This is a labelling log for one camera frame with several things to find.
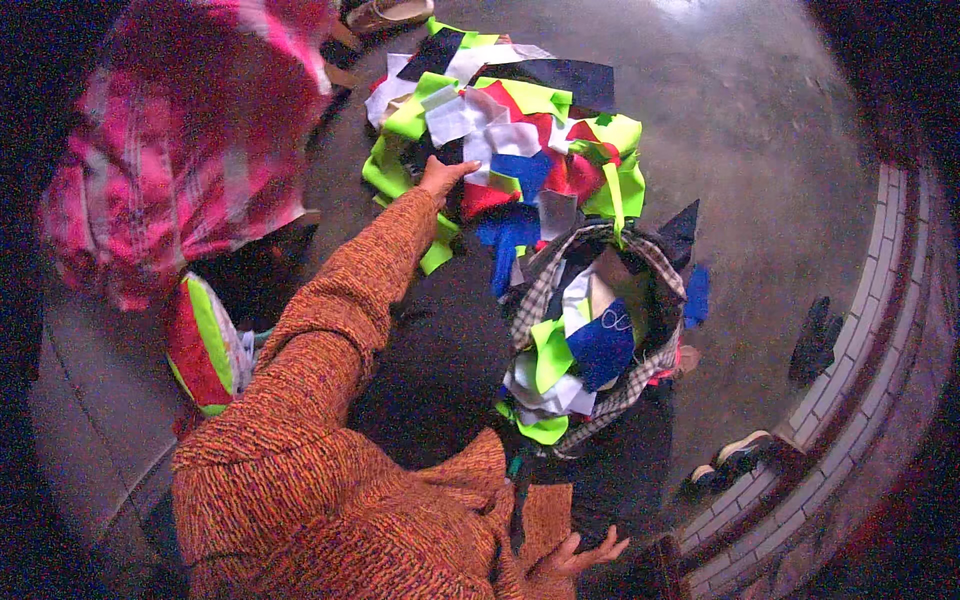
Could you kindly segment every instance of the bag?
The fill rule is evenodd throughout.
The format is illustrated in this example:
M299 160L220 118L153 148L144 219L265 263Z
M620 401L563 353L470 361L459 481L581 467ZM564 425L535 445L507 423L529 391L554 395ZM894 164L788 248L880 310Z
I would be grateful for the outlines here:
M638 230L635 221L630 219L622 230L614 220L588 219L582 226L554 239L523 267L523 283L511 288L504 298L504 310L512 323L514 353L519 354L533 343L530 328L546 315L556 292L554 282L561 260L575 252L595 257L608 245L622 248L618 253L632 275L646 270L653 281L649 328L635 348L627 370L612 389L598 395L590 420L571 425L555 444L539 444L538 456L578 458L581 444L630 408L654 374L676 366L686 302L684 283L671 265L667 256L671 252L663 239L655 233Z

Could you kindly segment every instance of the hand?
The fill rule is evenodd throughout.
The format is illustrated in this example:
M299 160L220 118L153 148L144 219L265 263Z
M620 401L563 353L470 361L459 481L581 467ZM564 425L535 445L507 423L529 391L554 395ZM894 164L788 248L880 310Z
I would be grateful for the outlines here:
M527 575L527 579L536 581L538 579L573 577L596 564L609 563L620 556L620 553L630 545L630 538L617 543L616 525L611 525L610 529L607 530L607 538L599 547L574 554L574 550L579 545L580 534L575 532L570 534L553 552L540 559L530 571L530 574Z
M423 177L420 178L417 187L430 192L439 210L446 204L446 195L450 193L457 181L479 168L479 160L445 165L437 160L436 156L431 156L426 160L426 168L423 169Z

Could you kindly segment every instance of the neon green fabric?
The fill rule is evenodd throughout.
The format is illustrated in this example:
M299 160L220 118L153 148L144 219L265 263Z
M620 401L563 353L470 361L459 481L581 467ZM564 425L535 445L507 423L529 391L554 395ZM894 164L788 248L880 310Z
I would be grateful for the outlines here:
M373 196L373 201L386 208L393 201L393 198L385 198L382 194ZM437 230L434 233L434 241L430 248L420 259L420 268L426 275L430 275L437 270L447 260L453 258L453 250L450 249L450 242L460 234L460 227L447 219L442 214L437 215Z
M573 354L564 336L564 318L544 321L530 327L537 346L537 373L534 377L537 391L543 394L560 381L573 365Z
M227 357L227 347L224 345L224 338L220 334L220 326L217 324L217 318L213 314L213 303L210 296L199 281L193 278L186 280L186 289L190 293L190 304L193 305L193 315L197 320L197 330L200 331L200 338L204 341L204 348L210 357L210 365L216 371L220 383L228 392L233 389L233 371L230 368L230 360Z
M616 171L616 165L608 162L603 166L604 175L607 176L607 186L610 188L610 199L613 205L613 239L616 245L623 250L623 236L621 235L624 225L623 216L623 197L620 196L620 177Z
M456 86L457 80L446 75L438 75L426 71L420 76L413 96L404 102L397 111L390 115L383 129L386 132L396 133L409 139L417 140L426 133L426 111L420 103L424 98L447 85Z
M532 425L524 425L516 417L514 411L510 410L506 402L497 402L494 408L496 408L496 412L500 413L501 416L515 424L516 430L522 435L535 442L540 442L543 445L556 444L564 433L566 433L567 427L570 426L570 417L566 415L554 417L553 419L539 420Z
M500 39L499 34L480 34L479 32L468 32L457 29L456 27L451 27L438 21L435 16L431 16L426 20L426 31L430 35L436 34L443 28L452 29L455 32L464 34L464 39L460 42L460 47L464 49L477 48L479 46L493 46L496 41Z
M588 139L572 140L568 148L571 153L582 155L596 165L602 165L613 158L606 146L598 142L591 142Z
M380 135L363 165L363 179L390 199L414 186L410 174L400 163L400 152L407 143L396 135Z
M497 173L496 171L490 171L490 182L488 186L495 190L499 190L504 194L513 194L515 192L519 192L520 199L523 200L523 190L520 188L520 180L516 177L503 175L502 173Z
M433 242L420 259L420 268L426 275L430 275L451 258L453 258L453 250L447 244Z
M640 134L643 132L643 125L628 116L615 114L606 115L610 119L607 125L601 125L607 119L596 117L593 119L584 119L587 121L594 135L601 142L613 144L620 155L624 156L636 150L636 145L640 143Z
M577 302L577 310L580 311L580 314L584 316L584 319L587 321L593 321L593 318L590 316L590 299L584 298Z
M503 88L514 99L523 114L549 112L561 121L565 121L570 113L570 105L573 104L573 92L570 91L493 77L477 78L475 87L481 89L495 82L503 84Z
M170 365L170 371L174 372L174 379L177 380L177 383L180 384L180 388L186 392L190 399L196 402L197 400L193 397L193 392L190 391L190 388L187 387L186 382L183 381L183 375L180 374L180 369L177 368L177 363L174 362L174 359L170 358L170 354L166 355L167 364Z
M604 173L609 176L606 166L604 167ZM636 154L623 159L623 163L616 168L616 179L619 184L620 204L624 216L640 216L640 212L643 210L643 194L646 183L636 164ZM606 218L616 218L610 180L587 199L583 210L586 214L599 214Z

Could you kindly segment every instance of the checkered fabric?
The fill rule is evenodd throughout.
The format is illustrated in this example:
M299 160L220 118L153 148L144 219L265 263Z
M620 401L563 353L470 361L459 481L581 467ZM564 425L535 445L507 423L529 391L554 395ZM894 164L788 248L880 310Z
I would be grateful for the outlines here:
M622 232L627 251L641 256L656 276L657 301L669 306L669 319L675 320L673 333L667 342L653 353L636 357L636 366L625 377L621 377L611 394L599 402L593 409L591 421L568 430L554 445L543 451L552 452L557 458L570 460L576 458L571 453L576 445L587 440L623 414L640 397L647 382L657 372L672 369L675 366L680 332L683 329L683 305L686 302L684 282L670 265L670 261L660 248L641 231L625 228ZM520 352L533 343L530 327L540 323L546 315L547 306L555 290L553 281L560 262L568 252L581 245L602 240L613 241L613 224L605 222L588 225L571 231L568 235L553 240L546 248L538 252L530 261L530 273L537 274L530 288L523 295L511 325L514 351Z

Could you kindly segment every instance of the orange knit sweater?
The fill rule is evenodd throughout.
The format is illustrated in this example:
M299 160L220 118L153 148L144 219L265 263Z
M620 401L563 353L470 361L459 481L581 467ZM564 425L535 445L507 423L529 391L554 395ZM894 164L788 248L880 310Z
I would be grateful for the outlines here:
M330 256L286 307L243 398L180 445L174 511L194 597L573 597L569 580L525 579L569 534L570 486L531 486L515 558L492 430L406 471L345 428L436 214L414 188Z

